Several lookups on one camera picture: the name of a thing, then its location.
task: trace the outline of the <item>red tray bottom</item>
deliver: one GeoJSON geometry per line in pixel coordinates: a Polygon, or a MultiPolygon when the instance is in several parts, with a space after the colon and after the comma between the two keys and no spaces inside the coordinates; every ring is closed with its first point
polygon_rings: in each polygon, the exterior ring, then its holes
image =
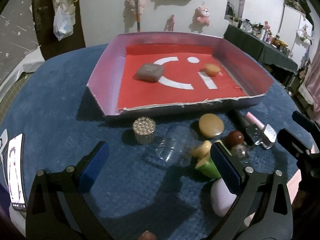
{"type": "Polygon", "coordinates": [[[121,82],[118,109],[148,105],[202,102],[206,99],[237,98],[247,96],[228,75],[219,62],[212,57],[212,48],[193,45],[138,45],[127,47],[127,56],[121,82]],[[137,70],[145,63],[161,58],[177,57],[178,61],[164,63],[164,76],[175,82],[191,84],[193,90],[185,90],[134,79],[137,70]],[[199,59],[190,63],[189,57],[199,59]],[[208,89],[198,72],[205,64],[218,64],[219,75],[211,79],[217,89],[208,89]]]}

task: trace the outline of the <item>wall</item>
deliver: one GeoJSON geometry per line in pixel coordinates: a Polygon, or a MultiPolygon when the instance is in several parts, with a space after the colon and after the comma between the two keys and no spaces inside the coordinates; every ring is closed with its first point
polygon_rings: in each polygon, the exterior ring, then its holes
{"type": "MultiPolygon", "coordinates": [[[[80,0],[82,26],[87,46],[110,42],[120,33],[136,32],[134,14],[125,8],[125,0],[80,0]]],[[[273,32],[277,32],[284,0],[246,0],[243,18],[251,22],[268,21],[273,32]]],[[[193,32],[223,37],[228,26],[224,19],[227,0],[147,0],[141,17],[141,30],[163,31],[167,19],[174,14],[177,32],[193,32]],[[209,27],[201,27],[193,20],[195,9],[205,2],[210,7],[209,27]]],[[[320,39],[320,19],[314,8],[311,16],[315,22],[315,42],[310,56],[314,57],[320,39]]]]}
{"type": "MultiPolygon", "coordinates": [[[[315,9],[308,1],[311,9],[311,16],[315,23],[314,42],[310,48],[310,58],[313,59],[320,39],[320,18],[315,9]]],[[[244,5],[243,18],[251,22],[268,21],[273,33],[278,32],[283,11],[284,0],[246,0],[244,5]]]]}
{"type": "MultiPolygon", "coordinates": [[[[87,46],[108,43],[116,35],[136,32],[134,14],[125,8],[125,0],[80,0],[82,27],[87,46]]],[[[141,16],[141,30],[163,31],[174,14],[176,32],[194,32],[222,37],[228,21],[224,19],[227,0],[147,0],[141,16]],[[210,7],[209,27],[193,23],[195,9],[205,2],[210,7]]]]}

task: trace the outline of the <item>plastic bag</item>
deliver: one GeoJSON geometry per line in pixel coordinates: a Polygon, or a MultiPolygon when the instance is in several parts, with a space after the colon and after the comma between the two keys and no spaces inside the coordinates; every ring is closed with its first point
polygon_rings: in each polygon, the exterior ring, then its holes
{"type": "Polygon", "coordinates": [[[73,34],[70,14],[59,6],[53,20],[53,32],[58,41],[73,34]]]}

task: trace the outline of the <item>tan round object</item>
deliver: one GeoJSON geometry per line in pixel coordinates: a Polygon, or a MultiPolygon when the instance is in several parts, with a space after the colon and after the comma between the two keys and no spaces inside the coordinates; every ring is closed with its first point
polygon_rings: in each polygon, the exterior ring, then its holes
{"type": "Polygon", "coordinates": [[[205,72],[209,77],[215,77],[221,71],[220,67],[215,64],[207,64],[205,65],[205,72]]]}
{"type": "Polygon", "coordinates": [[[207,138],[215,138],[224,130],[223,121],[215,114],[205,114],[199,120],[200,132],[207,138]]]}

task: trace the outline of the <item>dark tablecloth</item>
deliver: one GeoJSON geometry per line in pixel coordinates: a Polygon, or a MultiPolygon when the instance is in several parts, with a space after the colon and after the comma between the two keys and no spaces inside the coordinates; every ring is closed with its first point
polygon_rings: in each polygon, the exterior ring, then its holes
{"type": "MultiPolygon", "coordinates": [[[[110,156],[90,193],[84,198],[92,212],[116,240],[136,239],[144,231],[159,240],[201,239],[216,227],[210,203],[212,181],[194,170],[159,168],[146,161],[150,148],[137,145],[133,120],[106,123],[86,84],[106,45],[69,52],[46,61],[27,81],[12,102],[0,127],[9,139],[24,133],[23,187],[28,198],[36,172],[63,171],[77,164],[100,141],[110,145],[110,156]]],[[[263,101],[252,112],[276,131],[286,127],[311,147],[309,133],[291,118],[297,108],[274,82],[263,101]]],[[[155,118],[156,138],[173,124],[197,126],[203,113],[155,118]]],[[[224,113],[226,136],[234,130],[224,113]]],[[[250,152],[257,171],[281,170],[288,179],[297,171],[296,160],[278,143],[270,150],[250,152]]],[[[0,183],[5,186],[2,172],[0,183]]]]}
{"type": "Polygon", "coordinates": [[[224,34],[224,38],[249,54],[260,64],[275,65],[294,74],[298,73],[297,63],[272,45],[260,41],[257,37],[254,37],[246,31],[229,25],[224,34]]]}

